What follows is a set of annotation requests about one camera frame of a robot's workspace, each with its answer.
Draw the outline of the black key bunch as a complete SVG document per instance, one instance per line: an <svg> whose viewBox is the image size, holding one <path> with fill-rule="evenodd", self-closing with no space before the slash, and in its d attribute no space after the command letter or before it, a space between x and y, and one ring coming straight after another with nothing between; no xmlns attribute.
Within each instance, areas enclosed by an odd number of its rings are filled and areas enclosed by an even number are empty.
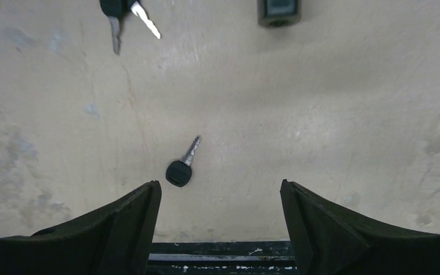
<svg viewBox="0 0 440 275"><path fill-rule="evenodd" d="M162 35L153 21L149 18L147 11L141 5L140 1L134 0L99 0L100 8L103 14L108 18L111 26L112 46L115 55L120 55L121 50L121 22L129 14L140 18L146 27L157 38Z"/></svg>

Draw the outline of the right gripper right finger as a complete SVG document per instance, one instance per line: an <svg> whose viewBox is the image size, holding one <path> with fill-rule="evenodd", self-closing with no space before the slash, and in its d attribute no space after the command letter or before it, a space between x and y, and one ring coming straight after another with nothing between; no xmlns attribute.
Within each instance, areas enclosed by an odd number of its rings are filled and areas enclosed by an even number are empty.
<svg viewBox="0 0 440 275"><path fill-rule="evenodd" d="M390 225L283 180L298 274L440 274L440 234Z"/></svg>

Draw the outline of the single black key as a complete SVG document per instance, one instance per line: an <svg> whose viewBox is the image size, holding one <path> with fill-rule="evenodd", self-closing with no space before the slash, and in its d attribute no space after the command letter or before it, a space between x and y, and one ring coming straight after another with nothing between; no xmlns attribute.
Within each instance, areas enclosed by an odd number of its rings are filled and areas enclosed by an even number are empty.
<svg viewBox="0 0 440 275"><path fill-rule="evenodd" d="M165 178L169 183L176 187L184 187L188 184L193 175L191 168L193 157L201 141L202 136L196 136L185 155L169 164L165 173Z"/></svg>

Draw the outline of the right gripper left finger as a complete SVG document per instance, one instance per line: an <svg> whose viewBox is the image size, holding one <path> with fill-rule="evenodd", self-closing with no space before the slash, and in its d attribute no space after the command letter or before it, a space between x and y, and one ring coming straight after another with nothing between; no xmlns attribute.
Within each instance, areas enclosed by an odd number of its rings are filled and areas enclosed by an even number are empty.
<svg viewBox="0 0 440 275"><path fill-rule="evenodd" d="M0 238L0 274L146 274L161 197L148 182L70 221Z"/></svg>

